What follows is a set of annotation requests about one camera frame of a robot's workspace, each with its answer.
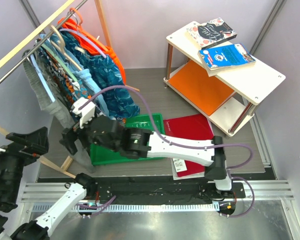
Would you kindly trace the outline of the light blue hanger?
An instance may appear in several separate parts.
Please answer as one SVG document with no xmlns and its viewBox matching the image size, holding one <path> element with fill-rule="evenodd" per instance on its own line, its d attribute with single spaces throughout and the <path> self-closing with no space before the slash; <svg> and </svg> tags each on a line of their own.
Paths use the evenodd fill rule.
<svg viewBox="0 0 300 240">
<path fill-rule="evenodd" d="M 45 78 L 42 74 L 42 71 L 40 70 L 40 68 L 39 68 L 39 66 L 36 62 L 36 58 L 35 58 L 35 55 L 33 53 L 30 55 L 30 60 L 29 61 L 32 63 L 32 65 L 33 65 L 33 67 L 34 67 L 34 69 L 35 69 L 35 71 L 36 71 L 36 73 L 39 77 L 39 80 L 40 80 L 45 92 L 47 93 L 50 101 L 52 103 L 54 103 L 56 101 L 55 96 L 52 93 L 51 89 L 49 88 L 49 86 L 48 86 L 48 84 L 47 84 L 47 82 L 46 82 L 46 80 L 45 80 Z"/>
</svg>

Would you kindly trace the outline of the grey shorts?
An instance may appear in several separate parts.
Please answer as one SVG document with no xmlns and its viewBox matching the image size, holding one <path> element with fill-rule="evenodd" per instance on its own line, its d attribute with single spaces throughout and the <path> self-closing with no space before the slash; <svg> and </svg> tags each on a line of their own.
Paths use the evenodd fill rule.
<svg viewBox="0 0 300 240">
<path fill-rule="evenodd" d="M 59 121 L 63 129 L 69 129 L 75 124 L 75 121 L 71 117 L 70 112 L 64 105 L 63 101 L 61 101 L 62 97 L 57 91 L 52 92 L 54 101 L 51 100 L 44 88 L 44 85 L 42 84 L 42 81 L 40 80 L 37 69 L 35 68 L 36 66 L 36 64 L 31 64 L 28 60 L 23 62 L 23 69 L 30 86 L 37 97 L 40 109 L 54 116 Z M 88 172 L 93 173 L 95 171 L 95 167 L 91 163 L 87 150 L 84 148 L 79 139 L 77 139 L 74 144 L 77 152 L 75 154 L 68 153 L 68 155 Z"/>
</svg>

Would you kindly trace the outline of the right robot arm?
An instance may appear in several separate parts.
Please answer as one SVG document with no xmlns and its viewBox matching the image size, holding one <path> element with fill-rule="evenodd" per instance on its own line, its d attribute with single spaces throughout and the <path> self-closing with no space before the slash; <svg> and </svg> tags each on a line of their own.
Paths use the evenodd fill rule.
<svg viewBox="0 0 300 240">
<path fill-rule="evenodd" d="M 132 160 L 140 158 L 174 158 L 204 166 L 205 178 L 214 181 L 216 193 L 223 198 L 234 191 L 226 170 L 226 156 L 222 138 L 191 140 L 171 137 L 144 128 L 125 127 L 117 120 L 99 116 L 87 123 L 77 122 L 65 128 L 59 141 L 71 155 L 78 148 L 76 140 L 83 146 L 94 144 L 119 153 Z"/>
</svg>

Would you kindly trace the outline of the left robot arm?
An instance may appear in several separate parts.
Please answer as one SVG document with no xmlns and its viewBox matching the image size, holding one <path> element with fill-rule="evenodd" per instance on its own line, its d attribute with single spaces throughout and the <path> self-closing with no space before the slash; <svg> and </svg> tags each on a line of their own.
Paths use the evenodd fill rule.
<svg viewBox="0 0 300 240">
<path fill-rule="evenodd" d="M 27 134 L 11 132 L 10 144 L 0 147 L 0 240 L 49 240 L 64 217 L 84 199 L 92 199 L 98 185 L 80 173 L 64 187 L 22 183 L 24 167 L 41 161 L 49 151 L 48 129 Z"/>
</svg>

